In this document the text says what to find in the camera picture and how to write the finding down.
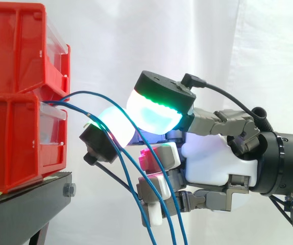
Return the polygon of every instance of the cable connector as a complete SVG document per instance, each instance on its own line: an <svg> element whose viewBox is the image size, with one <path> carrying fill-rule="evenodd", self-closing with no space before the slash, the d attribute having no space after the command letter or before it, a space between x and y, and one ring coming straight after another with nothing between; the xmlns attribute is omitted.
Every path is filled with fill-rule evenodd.
<svg viewBox="0 0 293 245"><path fill-rule="evenodd" d="M201 78L186 73L181 81L181 84L189 89L191 89L192 87L205 88L207 82L202 80Z"/></svg>

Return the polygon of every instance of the red plastic drawer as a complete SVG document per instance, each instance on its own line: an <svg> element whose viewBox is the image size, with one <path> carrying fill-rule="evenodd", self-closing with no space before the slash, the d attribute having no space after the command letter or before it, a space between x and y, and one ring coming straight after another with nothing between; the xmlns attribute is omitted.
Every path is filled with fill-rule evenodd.
<svg viewBox="0 0 293 245"><path fill-rule="evenodd" d="M58 100L69 93L70 48L42 4L0 2L0 93Z"/></svg>
<svg viewBox="0 0 293 245"><path fill-rule="evenodd" d="M1 192L66 167L66 112L46 106L34 94L0 94Z"/></svg>

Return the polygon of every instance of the black cylinder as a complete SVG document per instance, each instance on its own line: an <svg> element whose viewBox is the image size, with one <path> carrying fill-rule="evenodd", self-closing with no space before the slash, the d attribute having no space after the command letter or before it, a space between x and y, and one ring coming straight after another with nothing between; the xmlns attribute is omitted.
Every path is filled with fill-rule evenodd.
<svg viewBox="0 0 293 245"><path fill-rule="evenodd" d="M267 144L258 158L258 180L250 190L263 195L293 193L293 134L262 132L260 142Z"/></svg>

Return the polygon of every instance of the robotic hand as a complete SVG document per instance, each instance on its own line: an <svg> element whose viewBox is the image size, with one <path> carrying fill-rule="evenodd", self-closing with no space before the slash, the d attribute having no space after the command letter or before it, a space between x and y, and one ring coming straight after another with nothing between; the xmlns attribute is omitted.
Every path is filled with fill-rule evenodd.
<svg viewBox="0 0 293 245"><path fill-rule="evenodd" d="M194 108L196 95L190 91L192 87L215 90L242 111L211 113ZM148 142L156 144L153 150L167 171L175 196L170 194L149 149L141 151L139 162L165 200L170 215L177 214L173 199L178 201L181 212L202 208L231 211L233 194L253 191L270 197L293 225L293 135L274 132L264 109L250 111L230 94L189 74L176 82L143 71L128 100L127 111L145 131ZM186 133L191 133L187 142ZM96 137L91 127L81 135L88 145L86 157L112 162L116 153L110 146L93 144L103 141L103 137ZM136 133L129 144L143 141ZM187 185L200 189L194 193L182 190ZM151 226L161 225L165 214L144 178L139 178L137 192ZM274 194L286 196L286 201Z"/></svg>

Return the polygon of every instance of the blue cable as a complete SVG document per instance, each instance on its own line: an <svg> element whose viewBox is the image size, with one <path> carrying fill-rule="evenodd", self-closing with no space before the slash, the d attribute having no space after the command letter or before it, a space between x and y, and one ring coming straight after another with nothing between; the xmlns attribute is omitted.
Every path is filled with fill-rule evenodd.
<svg viewBox="0 0 293 245"><path fill-rule="evenodd" d="M153 155L153 157L156 159L157 164L158 164L158 166L160 167L160 169L161 169L161 171L163 173L163 176L164 176L164 178L165 178L165 180L167 182L167 185L168 185L168 187L170 189L170 193L171 193L172 198L173 198L173 201L174 201L175 209L176 209L176 212L177 212L179 224L180 224L181 231L182 231L182 235L183 235L183 239L184 239L184 244L187 245L188 244L188 242L187 242L187 236L186 236L185 229L184 229L184 224L183 224L183 219L182 219L182 215L181 215L181 210L180 210L179 205L178 205L178 202L177 202L177 200L175 198L175 192L174 192L173 187L172 187L172 184L170 183L170 180L169 180L169 178L168 178L168 176L166 174L166 170L162 166L159 158L157 157L156 153L152 149L151 145L148 143L148 141L142 135L141 131L139 130L139 128L137 127L137 125L132 121L132 119L129 117L129 115L122 109L122 107L119 104L117 104L115 101L113 101L112 99L106 97L103 94L95 93L95 92L91 92L91 91L77 91L77 92L70 93L69 95L63 97L60 101L64 101L65 99L67 99L67 98L69 98L69 97L71 97L73 95L81 94L81 93L95 95L95 96L101 97L101 98L109 101L114 106L116 106L125 115L125 117L131 122L131 124L133 125L133 127L135 128L135 130L137 131L137 133L139 134L139 136L142 138L143 142L149 148L149 150L150 150L151 154Z"/></svg>
<svg viewBox="0 0 293 245"><path fill-rule="evenodd" d="M71 104L69 104L69 103L66 103L66 102L59 102L59 101L45 101L44 103L47 103L47 104L48 104L48 103L53 103L53 104L55 104L55 105L64 106L64 107L67 107L67 108L69 108L69 109L72 109L72 110L75 110L75 111L78 111L78 112L81 112L81 113L87 115L87 116L88 116L91 120L93 120L93 121L95 121L95 119L96 119L96 117L93 116L92 114L89 114L89 113L87 113L86 111L84 111L84 110L82 110L82 109L80 109L80 108L78 108L78 107L76 107L76 106L73 106L73 105L71 105ZM118 154L118 156L119 156L119 159L120 159L121 165L123 166L123 169L124 169L124 172L125 172L125 176L126 176L126 179L127 179L127 182L128 182L128 186L129 186L129 188L130 188L130 191L131 191L131 193L132 193L132 195L133 195L133 197L134 197L134 200L135 200L135 202L136 202L137 206L139 207L140 212L141 212L141 214L142 214L142 218L143 218L143 221L145 222L146 229L148 230L148 233L149 233L149 237L150 237L150 239L151 239L151 242L152 242L153 245L157 245L156 240L155 240L155 238L154 238L154 236L153 236L153 233L152 233L152 231L151 231L151 227L150 227L150 224L149 224L149 221L148 221L147 215L146 215L146 213L145 213L145 211L144 211L144 209L143 209L143 207L142 207L142 204L141 204L140 200L138 199L138 196L136 195L136 192L135 192L135 190L134 190L134 187L133 187L133 184L132 184L132 181L131 181L130 175L129 175L128 170L127 170L127 168L126 168L126 166L125 166L124 159L123 159L123 157L122 157L122 155L121 155L121 153L120 153L118 147L116 146L116 144L111 140L109 134L110 134L111 137L113 137L113 138L114 138L114 136L113 136L113 134L112 134L110 131L108 131L109 134L107 133L106 129L103 128L103 127L106 126L106 125L105 125L101 120L97 121L96 123L99 125L100 129L105 133L105 135L107 136L108 140L110 141L110 143L112 144L112 146L115 148L115 150L116 150L116 152L117 152L117 154Z"/></svg>
<svg viewBox="0 0 293 245"><path fill-rule="evenodd" d="M51 103L52 103L52 104L55 104L55 105L65 106L65 107L67 107L67 108L70 108L70 109L76 110L76 111L78 111L78 112L81 112L81 113L87 115L87 116L88 116L90 119L92 119L93 121L96 121L96 123L99 125L99 127L100 127L100 128L103 130L103 132L106 134L108 140L111 142L111 144L112 144L112 145L114 146L114 148L116 149L116 152L117 152L117 154L118 154L118 156L119 156L120 162L121 162L121 164L122 164L122 166L123 166L123 168L124 168L124 171L125 171L125 169L126 169L126 171L127 171L127 168L126 168L126 166L125 166L125 163L124 163L123 157L121 156L119 150L121 150L121 151L122 151L122 152L123 152L128 158L129 158L129 160L133 163L133 165L138 169L138 171L143 175L143 177L145 178L145 180L148 182L148 184L150 185L151 189L155 192L155 194L156 194L156 196L158 197L158 199L159 199L159 201L160 201L160 204L161 204L161 206L163 207L164 212L165 212L165 214L166 214L166 217L167 217L167 220L168 220L168 223L169 223L170 232L171 232L171 234L172 234L173 244L176 244L176 238L175 238L174 226L173 226L173 223L172 223L172 220L171 220L170 214L169 214L169 212L168 212L168 209L167 209L167 207L166 207L166 205L165 205L165 203L164 203L164 201L163 201L161 195L159 194L159 192L157 191L157 189L156 189L156 187L153 185L153 183L149 180L149 178L147 177L147 175L146 175L146 174L143 172L143 170L140 168L140 166L139 166L139 165L136 163L136 161L132 158L132 156L131 156L131 155L130 155L130 154L129 154L124 148L122 148L122 147L120 146L120 144L118 143L118 141L116 140L116 138L114 137L114 135L110 132L109 128L108 128L108 127L107 127L107 126L106 126L106 125L105 125L105 124L104 124L99 118L97 118L97 117L94 116L93 114L88 113L88 112L86 112L86 111L84 111L84 110L82 110L82 109L80 109L80 108L78 108L78 107L76 107L76 106L73 106L73 105L71 105L71 104L69 104L69 103L61 102L61 101L45 101L45 103L48 103L48 104L51 104ZM128 183L129 183L129 187L131 188L130 183L132 184L132 182L131 182L131 180L130 180L130 177L129 177L129 175L126 176L126 177L127 177L127 181L128 181ZM138 197L136 196L136 193L135 193L135 191L134 191L133 186L132 186L131 192L132 192L134 198L135 198L135 197L137 198L137 199L135 199L135 201L138 203L138 206L139 206L139 208L140 208L141 203L140 203L140 201L138 200ZM143 213L144 213L143 208L142 208L142 209L140 208L140 210L141 210L141 213L142 213L142 216L143 216ZM145 220L144 217L143 217L143 220L144 220L145 224L147 225L147 228L150 227L150 224L149 224L148 220ZM151 240L154 240L154 238L152 239L153 235L152 235L151 230L150 230L150 232L149 232L149 235L150 235Z"/></svg>

